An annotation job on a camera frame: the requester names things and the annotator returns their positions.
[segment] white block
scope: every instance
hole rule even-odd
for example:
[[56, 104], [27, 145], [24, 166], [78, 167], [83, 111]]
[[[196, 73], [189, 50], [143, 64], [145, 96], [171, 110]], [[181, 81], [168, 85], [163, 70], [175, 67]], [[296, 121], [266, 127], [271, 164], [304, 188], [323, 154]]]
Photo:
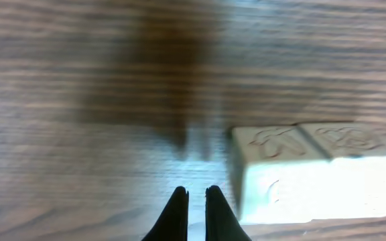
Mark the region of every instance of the white block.
[[296, 127], [239, 127], [233, 141], [240, 223], [309, 222], [329, 160]]
[[302, 124], [331, 160], [315, 219], [386, 216], [386, 139], [361, 123]]

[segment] engraved symbol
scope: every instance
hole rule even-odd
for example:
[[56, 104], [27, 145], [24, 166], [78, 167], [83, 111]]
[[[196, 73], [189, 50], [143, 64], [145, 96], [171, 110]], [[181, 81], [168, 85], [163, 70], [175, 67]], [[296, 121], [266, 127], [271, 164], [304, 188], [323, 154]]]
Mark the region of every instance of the engraved symbol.
[[354, 127], [320, 128], [315, 134], [325, 140], [333, 150], [367, 151], [383, 146], [373, 133]]
[[261, 158], [269, 159], [280, 156], [282, 153], [288, 152], [292, 155], [305, 155], [305, 147], [296, 139], [288, 134], [290, 130], [286, 129], [269, 129], [260, 131], [255, 134], [250, 145], [259, 147]]

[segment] brown wooden surface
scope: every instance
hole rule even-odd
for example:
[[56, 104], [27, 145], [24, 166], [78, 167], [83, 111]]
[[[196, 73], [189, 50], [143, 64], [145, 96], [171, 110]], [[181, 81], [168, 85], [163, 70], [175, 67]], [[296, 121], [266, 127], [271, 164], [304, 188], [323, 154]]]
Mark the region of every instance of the brown wooden surface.
[[[227, 129], [300, 121], [386, 134], [386, 0], [0, 0], [0, 241], [140, 240], [177, 185], [203, 240]], [[386, 240], [386, 218], [245, 230]]]

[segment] wooden table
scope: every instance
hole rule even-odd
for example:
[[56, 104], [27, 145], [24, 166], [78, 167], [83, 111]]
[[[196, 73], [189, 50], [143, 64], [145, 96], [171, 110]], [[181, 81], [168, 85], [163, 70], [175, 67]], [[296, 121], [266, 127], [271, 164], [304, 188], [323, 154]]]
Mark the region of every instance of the wooden table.
[[[386, 135], [386, 0], [0, 0], [0, 241], [140, 240], [178, 185], [204, 240], [229, 128], [304, 121]], [[386, 240], [386, 218], [245, 230]]]

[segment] wood grain surface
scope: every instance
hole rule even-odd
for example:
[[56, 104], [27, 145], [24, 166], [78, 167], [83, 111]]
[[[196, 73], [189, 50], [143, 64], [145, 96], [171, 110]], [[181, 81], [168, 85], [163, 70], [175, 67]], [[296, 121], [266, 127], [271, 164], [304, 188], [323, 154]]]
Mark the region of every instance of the wood grain surface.
[[[0, 0], [0, 241], [141, 240], [178, 185], [204, 240], [227, 130], [304, 121], [386, 135], [386, 0]], [[386, 218], [245, 230], [386, 240]]]

